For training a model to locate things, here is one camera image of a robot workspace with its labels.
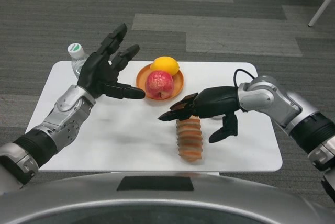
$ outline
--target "black cable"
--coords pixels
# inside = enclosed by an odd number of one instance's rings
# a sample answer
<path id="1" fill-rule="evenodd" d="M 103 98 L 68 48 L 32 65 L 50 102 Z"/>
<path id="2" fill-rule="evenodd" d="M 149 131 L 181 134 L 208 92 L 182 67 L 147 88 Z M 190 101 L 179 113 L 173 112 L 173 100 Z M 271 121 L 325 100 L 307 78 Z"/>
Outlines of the black cable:
<path id="1" fill-rule="evenodd" d="M 248 74 L 250 77 L 252 77 L 253 79 L 255 78 L 253 75 L 251 75 L 248 71 L 246 71 L 246 70 L 244 70 L 244 69 L 237 69 L 237 70 L 235 70 L 235 73 L 234 73 L 234 86 L 235 86 L 235 88 L 237 88 L 237 83 L 236 83 L 236 75 L 237 75 L 237 73 L 239 72 L 239 71 L 242 71 L 242 72 L 244 72 L 244 73 L 246 73 L 246 74 Z"/>

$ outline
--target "plastic bottle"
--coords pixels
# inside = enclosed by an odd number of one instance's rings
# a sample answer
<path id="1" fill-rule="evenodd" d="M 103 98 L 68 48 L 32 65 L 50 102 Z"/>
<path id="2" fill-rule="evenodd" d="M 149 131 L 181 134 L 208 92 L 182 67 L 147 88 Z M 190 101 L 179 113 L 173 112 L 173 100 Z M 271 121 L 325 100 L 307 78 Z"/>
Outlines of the plastic bottle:
<path id="1" fill-rule="evenodd" d="M 85 53 L 83 47 L 79 43 L 73 43 L 68 46 L 68 53 L 72 59 L 72 69 L 75 76 L 78 78 L 80 70 L 84 65 L 88 55 Z"/>

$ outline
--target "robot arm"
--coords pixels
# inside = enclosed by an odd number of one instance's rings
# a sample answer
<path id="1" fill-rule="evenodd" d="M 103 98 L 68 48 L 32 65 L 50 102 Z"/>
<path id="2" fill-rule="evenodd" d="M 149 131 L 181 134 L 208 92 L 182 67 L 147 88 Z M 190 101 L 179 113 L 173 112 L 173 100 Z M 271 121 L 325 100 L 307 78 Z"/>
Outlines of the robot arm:
<path id="1" fill-rule="evenodd" d="M 22 188 L 64 147 L 77 137 L 82 123 L 90 115 L 98 97 L 141 99 L 145 92 L 130 85 L 117 83 L 118 75 L 138 53 L 134 45 L 108 60 L 119 48 L 127 32 L 119 26 L 101 43 L 82 67 L 77 85 L 72 85 L 55 103 L 44 121 L 13 143 L 0 147 L 0 195 Z"/>
<path id="2" fill-rule="evenodd" d="M 292 137 L 312 164 L 326 171 L 322 185 L 335 201 L 335 124 L 298 94 L 286 91 L 272 77 L 259 76 L 238 88 L 214 87 L 186 96 L 159 119 L 185 120 L 191 115 L 210 118 L 225 114 L 223 127 L 209 138 L 213 143 L 238 134 L 234 112 L 239 109 L 267 114 Z"/>

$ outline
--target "gray carpet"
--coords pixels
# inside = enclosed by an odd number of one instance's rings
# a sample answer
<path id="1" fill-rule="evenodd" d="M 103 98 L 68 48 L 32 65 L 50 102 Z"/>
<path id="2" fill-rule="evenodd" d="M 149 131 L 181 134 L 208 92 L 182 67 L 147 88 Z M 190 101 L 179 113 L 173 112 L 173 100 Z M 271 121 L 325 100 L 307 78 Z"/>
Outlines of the gray carpet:
<path id="1" fill-rule="evenodd" d="M 335 4 L 307 27 L 322 1 L 0 0 L 0 143 L 25 132 L 51 67 L 69 60 L 69 44 L 80 42 L 92 52 L 123 22 L 129 32 L 122 48 L 138 43 L 137 60 L 167 54 L 180 61 L 250 62 L 335 120 Z M 274 128 L 282 169 L 229 175 L 333 207 L 320 185 L 321 174 L 295 142 Z M 30 184 L 80 174 L 40 173 Z"/>

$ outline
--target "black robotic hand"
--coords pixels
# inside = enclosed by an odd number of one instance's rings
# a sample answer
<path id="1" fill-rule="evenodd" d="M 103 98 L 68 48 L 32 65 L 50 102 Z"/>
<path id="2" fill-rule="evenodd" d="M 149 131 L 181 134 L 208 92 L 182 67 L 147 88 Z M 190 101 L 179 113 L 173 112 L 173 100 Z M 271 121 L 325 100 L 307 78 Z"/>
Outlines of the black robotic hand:
<path id="1" fill-rule="evenodd" d="M 120 47 L 126 33 L 127 26 L 121 24 L 103 40 L 100 48 L 88 57 L 80 71 L 77 85 L 87 90 L 94 98 L 105 94 L 119 99 L 141 99 L 146 95 L 141 89 L 117 83 L 119 72 L 139 52 L 140 47 L 137 44 L 124 52 L 118 52 L 111 64 L 108 62 L 110 56 Z"/>
<path id="2" fill-rule="evenodd" d="M 189 119 L 191 115 L 211 118 L 224 114 L 223 127 L 209 137 L 209 142 L 215 143 L 228 136 L 237 136 L 237 117 L 234 112 L 239 109 L 237 88 L 221 86 L 208 88 L 200 94 L 195 93 L 184 97 L 158 119 L 161 121 L 185 120 Z"/>

